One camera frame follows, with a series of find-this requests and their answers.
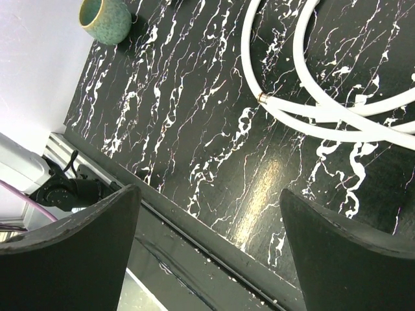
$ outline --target gray floor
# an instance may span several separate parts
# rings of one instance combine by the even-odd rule
[[[119,297],[118,311],[167,310],[132,273],[125,273],[123,289]]]

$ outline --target ceramic mug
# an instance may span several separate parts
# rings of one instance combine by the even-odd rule
[[[115,45],[128,36],[132,21],[122,0],[83,0],[79,22],[97,41]]]

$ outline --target glossy surface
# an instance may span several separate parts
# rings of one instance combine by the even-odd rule
[[[269,93],[314,104],[292,62],[303,3],[264,1],[252,63]],[[385,142],[321,141],[266,115],[241,71],[247,5],[129,3],[140,16],[131,37],[115,48],[93,44],[68,128],[297,287],[278,203],[286,187],[414,238],[415,152]],[[333,98],[351,106],[413,86],[413,3],[322,1],[317,12],[309,24],[307,64]],[[411,105],[374,117],[387,125],[414,119]]]

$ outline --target black mechanical part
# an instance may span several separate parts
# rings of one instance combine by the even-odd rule
[[[73,167],[73,158],[76,155],[74,153],[74,157],[71,157],[71,162],[68,164],[69,167]],[[119,187],[107,186],[91,173],[89,173],[88,177],[80,174],[80,178],[69,179],[59,165],[50,159],[45,158],[45,160],[51,168],[49,171],[51,178],[30,195],[32,200],[42,206],[57,207],[63,211],[71,211],[73,208],[93,205],[119,190]]]

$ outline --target white wall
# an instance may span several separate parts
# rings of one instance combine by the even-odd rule
[[[81,2],[0,0],[0,132],[38,154],[64,129],[92,44],[78,25]],[[0,198],[0,219],[21,212],[3,189]]]

